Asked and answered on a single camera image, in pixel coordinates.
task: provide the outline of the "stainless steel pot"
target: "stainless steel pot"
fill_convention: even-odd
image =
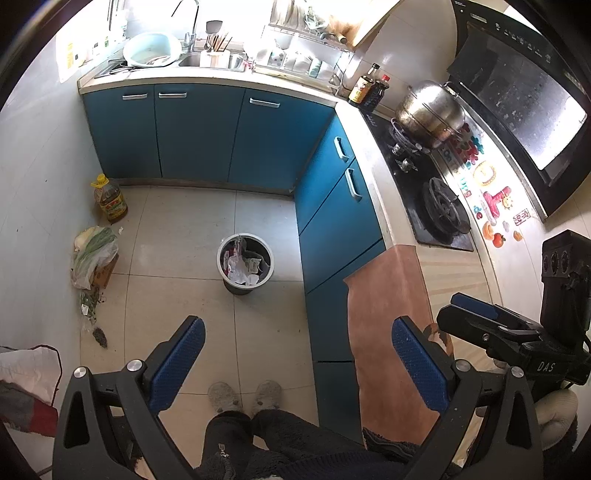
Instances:
[[[394,112],[398,123],[423,147],[437,148],[464,124],[464,109],[451,93],[426,80],[408,87]]]

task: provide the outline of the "blue cabinet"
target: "blue cabinet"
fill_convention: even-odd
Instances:
[[[313,369],[320,426],[363,443],[355,364],[314,362]]]
[[[347,316],[349,287],[344,279],[385,251],[384,241],[379,240],[345,268],[306,294],[306,312],[313,361],[353,360],[349,346]]]
[[[154,95],[162,176],[227,181],[244,88],[173,83]]]
[[[83,95],[103,173],[111,178],[160,178],[154,118],[154,85]]]
[[[345,130],[335,115],[295,188],[298,233],[308,225],[354,157]]]
[[[381,238],[374,206],[355,160],[300,235],[306,293]]]
[[[247,89],[228,181],[292,189],[333,111],[319,103]]]

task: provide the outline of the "range hood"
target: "range hood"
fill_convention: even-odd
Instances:
[[[537,3],[452,0],[457,52],[447,71],[450,87],[510,152],[544,220],[591,171],[591,43],[572,26],[565,36],[566,16],[550,20]]]

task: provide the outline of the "black pants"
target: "black pants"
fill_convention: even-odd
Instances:
[[[269,450],[253,445],[255,435],[265,440]],[[365,450],[353,440],[282,410],[261,410],[252,420],[237,411],[212,418],[205,431],[202,462],[196,469],[201,479],[224,479],[220,447],[229,455],[236,480],[270,476],[281,465],[317,455]]]

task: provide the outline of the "cooking oil bottle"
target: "cooking oil bottle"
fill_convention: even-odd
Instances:
[[[107,220],[111,223],[121,220],[127,213],[127,204],[119,185],[113,180],[109,180],[103,173],[90,185],[95,188],[96,203],[100,205]]]
[[[351,93],[349,94],[349,103],[351,105],[356,107],[361,105],[361,102],[368,94],[372,85],[375,83],[374,76],[378,70],[379,65],[377,63],[374,63],[369,69],[367,75],[362,75],[361,77],[359,77],[359,80],[357,80],[355,87],[353,87],[353,90],[351,90]]]

